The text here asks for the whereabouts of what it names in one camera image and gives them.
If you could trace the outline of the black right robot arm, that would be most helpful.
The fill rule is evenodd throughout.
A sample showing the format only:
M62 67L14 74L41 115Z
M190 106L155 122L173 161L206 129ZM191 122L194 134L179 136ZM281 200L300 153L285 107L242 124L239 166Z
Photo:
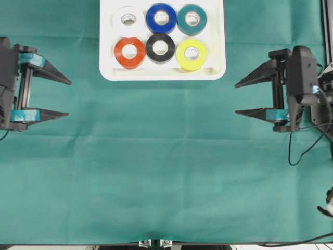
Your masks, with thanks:
M269 60L260 64L250 74L235 84L236 88L269 82L272 87L273 106L238 110L237 114L273 124L273 131L293 133L300 131L300 123L306 107L324 108L321 118L313 124L328 138L332 133L332 101L326 84L332 82L332 74L318 74L318 63L311 50L296 46L293 50L271 51Z

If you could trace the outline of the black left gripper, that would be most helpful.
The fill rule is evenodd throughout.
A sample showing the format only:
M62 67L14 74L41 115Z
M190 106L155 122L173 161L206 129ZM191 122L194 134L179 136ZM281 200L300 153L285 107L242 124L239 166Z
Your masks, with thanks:
M67 112L30 108L31 81L34 76L66 85L71 85L72 82L43 56L35 54L35 48L15 44L13 49L18 53L20 87L18 96L14 98L10 129L22 132L34 123L67 117L69 115Z

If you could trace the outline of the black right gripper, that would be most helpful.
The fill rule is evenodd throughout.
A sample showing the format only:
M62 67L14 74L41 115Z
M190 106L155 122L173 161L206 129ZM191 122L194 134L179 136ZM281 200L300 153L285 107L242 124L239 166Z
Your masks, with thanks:
M286 61L291 56L291 50L282 49L271 51L268 54L270 60L259 65L249 75L234 85L241 88L248 85L269 82L272 83L272 108L257 108L236 110L235 113L260 120L268 120L273 123L274 132L295 132L299 125L292 125L289 110L285 109L284 85L286 83Z

